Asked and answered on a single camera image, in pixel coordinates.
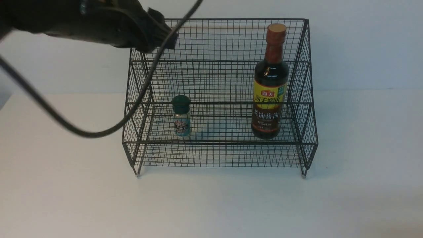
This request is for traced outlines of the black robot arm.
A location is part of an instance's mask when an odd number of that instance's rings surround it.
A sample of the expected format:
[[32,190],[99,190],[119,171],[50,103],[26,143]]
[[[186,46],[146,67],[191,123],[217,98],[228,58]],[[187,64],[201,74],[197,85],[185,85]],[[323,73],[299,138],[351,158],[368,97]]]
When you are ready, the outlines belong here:
[[154,9],[137,0],[2,0],[1,21],[13,29],[51,37],[135,48],[151,53],[165,39],[174,49],[177,33]]

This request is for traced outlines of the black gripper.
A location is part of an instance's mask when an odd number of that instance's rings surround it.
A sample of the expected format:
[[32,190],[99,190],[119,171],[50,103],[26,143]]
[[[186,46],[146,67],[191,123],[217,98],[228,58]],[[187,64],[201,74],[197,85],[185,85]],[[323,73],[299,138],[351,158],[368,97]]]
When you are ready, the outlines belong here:
[[62,39],[136,48],[175,50],[178,32],[165,25],[161,12],[145,10],[137,0],[58,0],[53,25],[44,34]]

